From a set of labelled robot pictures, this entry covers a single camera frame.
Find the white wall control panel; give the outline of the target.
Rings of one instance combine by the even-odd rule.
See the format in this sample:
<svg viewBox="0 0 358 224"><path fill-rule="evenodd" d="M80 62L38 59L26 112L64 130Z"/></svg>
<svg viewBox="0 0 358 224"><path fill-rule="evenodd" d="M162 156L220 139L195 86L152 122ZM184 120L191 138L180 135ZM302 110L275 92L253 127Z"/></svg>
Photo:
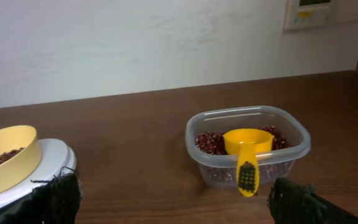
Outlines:
<svg viewBox="0 0 358 224"><path fill-rule="evenodd" d="M358 0L288 0L283 28L309 29L358 21Z"/></svg>

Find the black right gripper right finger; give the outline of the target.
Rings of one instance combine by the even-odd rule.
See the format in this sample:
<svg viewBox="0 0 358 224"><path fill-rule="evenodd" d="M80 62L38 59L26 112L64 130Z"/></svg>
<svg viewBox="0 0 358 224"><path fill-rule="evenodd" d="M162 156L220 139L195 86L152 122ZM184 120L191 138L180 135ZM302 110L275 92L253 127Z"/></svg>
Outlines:
<svg viewBox="0 0 358 224"><path fill-rule="evenodd" d="M314 192L280 177L270 189L267 205L275 224L358 224L358 216Z"/></svg>

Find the yellow measuring scoop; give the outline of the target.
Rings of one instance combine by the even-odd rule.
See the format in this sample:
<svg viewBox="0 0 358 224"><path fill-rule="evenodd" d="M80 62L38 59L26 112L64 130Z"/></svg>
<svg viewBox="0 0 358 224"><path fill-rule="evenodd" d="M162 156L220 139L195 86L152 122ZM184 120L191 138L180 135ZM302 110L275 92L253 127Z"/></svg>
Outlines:
<svg viewBox="0 0 358 224"><path fill-rule="evenodd" d="M236 184L245 197L254 196L259 188L258 152L270 152L274 135L261 129L234 129L223 135L229 155L237 155Z"/></svg>

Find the yellow plastic bowl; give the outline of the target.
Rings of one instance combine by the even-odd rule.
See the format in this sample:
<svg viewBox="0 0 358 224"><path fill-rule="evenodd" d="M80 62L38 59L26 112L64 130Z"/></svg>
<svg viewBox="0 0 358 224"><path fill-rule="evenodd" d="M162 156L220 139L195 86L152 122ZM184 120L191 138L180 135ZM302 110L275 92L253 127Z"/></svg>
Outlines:
<svg viewBox="0 0 358 224"><path fill-rule="evenodd" d="M28 125L0 129L0 156L13 150L19 153L0 164L0 193L23 181L40 164L37 130Z"/></svg>

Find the clear plastic container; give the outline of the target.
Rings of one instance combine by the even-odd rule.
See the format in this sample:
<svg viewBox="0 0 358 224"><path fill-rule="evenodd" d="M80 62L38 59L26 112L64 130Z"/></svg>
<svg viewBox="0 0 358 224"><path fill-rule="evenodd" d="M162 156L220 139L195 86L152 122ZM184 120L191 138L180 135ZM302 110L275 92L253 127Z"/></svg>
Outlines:
<svg viewBox="0 0 358 224"><path fill-rule="evenodd" d="M199 165L204 181L210 186L236 187L237 155L212 155L201 151L196 137L205 132L225 133L232 129L273 126L284 137L283 149L257 154L260 184L271 184L288 175L295 161L311 149L309 132L290 113L273 106L245 106L206 111L193 116L186 125L185 142L188 154Z"/></svg>

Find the white digital kitchen scale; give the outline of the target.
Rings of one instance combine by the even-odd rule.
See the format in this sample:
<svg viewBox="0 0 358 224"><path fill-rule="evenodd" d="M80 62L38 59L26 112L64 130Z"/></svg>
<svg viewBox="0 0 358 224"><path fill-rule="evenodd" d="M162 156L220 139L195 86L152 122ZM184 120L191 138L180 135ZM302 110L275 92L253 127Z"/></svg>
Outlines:
<svg viewBox="0 0 358 224"><path fill-rule="evenodd" d="M0 193L0 208L25 197L34 188L42 185L33 183L31 180L52 180L59 173L70 172L69 169L61 171L62 167L76 168L75 154L65 142L59 139L41 139L38 140L38 144L42 151L40 164L22 182Z"/></svg>

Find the red beans in container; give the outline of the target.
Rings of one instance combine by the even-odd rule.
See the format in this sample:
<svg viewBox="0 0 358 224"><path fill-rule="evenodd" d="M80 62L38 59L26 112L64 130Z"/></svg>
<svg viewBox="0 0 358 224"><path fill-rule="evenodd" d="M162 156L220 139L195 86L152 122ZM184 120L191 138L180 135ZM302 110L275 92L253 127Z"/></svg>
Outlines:
<svg viewBox="0 0 358 224"><path fill-rule="evenodd" d="M272 150L280 150L290 147L286 137L275 127L265 126L257 128L274 135ZM195 138L195 145L200 150L207 154L212 155L227 155L227 151L224 146L223 135L225 132L204 132Z"/></svg>

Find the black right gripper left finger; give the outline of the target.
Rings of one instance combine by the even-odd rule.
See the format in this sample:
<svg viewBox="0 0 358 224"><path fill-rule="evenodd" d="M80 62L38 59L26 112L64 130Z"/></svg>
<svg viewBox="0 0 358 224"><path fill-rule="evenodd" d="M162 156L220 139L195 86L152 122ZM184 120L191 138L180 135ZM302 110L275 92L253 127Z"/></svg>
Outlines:
<svg viewBox="0 0 358 224"><path fill-rule="evenodd" d="M76 174L36 180L40 187L0 208L0 224L74 224L82 194Z"/></svg>

